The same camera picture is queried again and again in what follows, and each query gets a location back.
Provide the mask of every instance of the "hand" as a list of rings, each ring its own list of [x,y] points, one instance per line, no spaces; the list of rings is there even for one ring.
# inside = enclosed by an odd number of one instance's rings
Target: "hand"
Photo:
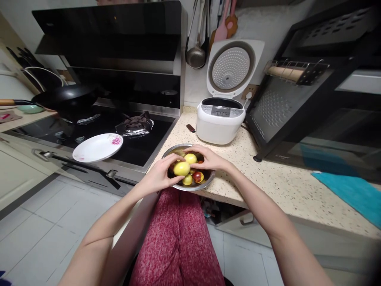
[[[225,160],[221,156],[214,153],[207,147],[201,146],[199,144],[193,145],[187,149],[183,150],[184,152],[197,152],[204,156],[204,162],[202,164],[191,164],[191,168],[202,169],[202,170],[224,170],[229,161]]]
[[[183,157],[174,153],[157,161],[152,169],[144,176],[144,178],[135,186],[134,189],[138,189],[141,197],[145,197],[150,193],[160,191],[180,182],[185,178],[184,176],[177,176],[170,179],[167,175],[169,166],[176,160],[185,161]]]

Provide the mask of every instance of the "white cabinet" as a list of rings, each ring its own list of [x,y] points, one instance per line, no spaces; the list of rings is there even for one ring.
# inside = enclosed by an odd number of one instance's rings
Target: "white cabinet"
[[[366,275],[327,268],[324,268],[324,271],[336,286],[358,286],[368,284],[366,282],[369,277]]]
[[[68,155],[67,152],[49,148],[48,146],[42,146],[36,142],[24,140],[4,133],[0,134],[0,141],[8,147],[12,148],[14,151],[20,152],[22,155],[24,155],[27,159],[25,163],[35,168],[36,170],[39,170],[48,176],[53,173],[59,173],[65,177],[81,182],[79,178],[67,173],[61,169],[60,166],[54,164],[53,162],[46,161],[42,156],[38,154],[39,151],[54,151],[58,156],[66,157]]]
[[[0,145],[0,210],[48,177],[16,159],[18,154],[13,157],[4,149],[4,145]]]
[[[305,244],[315,255],[364,258],[372,257],[374,242],[372,240],[354,239],[294,223]],[[264,229],[253,220],[249,210],[217,225],[217,229],[234,234],[244,239],[271,247],[270,240]]]

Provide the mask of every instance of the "metal bowl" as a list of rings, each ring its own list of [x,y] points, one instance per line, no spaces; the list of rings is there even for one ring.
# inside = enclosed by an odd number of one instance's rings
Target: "metal bowl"
[[[178,154],[180,156],[183,156],[184,155],[183,150],[188,148],[188,147],[190,147],[190,146],[192,146],[192,144],[179,144],[179,145],[175,145],[175,146],[169,148],[164,153],[163,158],[168,156],[169,154],[172,154],[172,153],[175,153],[175,154]],[[200,153],[196,153],[196,156],[197,156],[197,159],[199,161],[200,160],[204,161],[204,156],[202,156]],[[198,190],[204,189],[207,185],[209,185],[212,182],[212,180],[214,179],[214,177],[216,175],[216,171],[214,171],[214,170],[202,170],[202,173],[204,174],[204,183],[197,184],[195,182],[192,182],[191,185],[185,186],[180,181],[176,185],[173,185],[173,187],[176,188],[176,189],[179,189],[181,191],[198,191]],[[173,177],[175,177],[175,175],[168,170],[168,177],[169,178],[173,178]]]

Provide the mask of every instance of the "lap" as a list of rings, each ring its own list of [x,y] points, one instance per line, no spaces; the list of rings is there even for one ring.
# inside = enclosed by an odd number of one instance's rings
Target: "lap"
[[[130,285],[224,285],[197,195],[162,191]]]

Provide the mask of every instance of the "rice cooker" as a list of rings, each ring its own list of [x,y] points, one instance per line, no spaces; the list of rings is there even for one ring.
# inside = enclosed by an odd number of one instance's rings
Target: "rice cooker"
[[[263,41],[224,40],[213,44],[206,86],[212,95],[197,106],[197,136],[212,144],[228,144],[236,136],[246,112],[233,100],[248,86],[264,48]]]

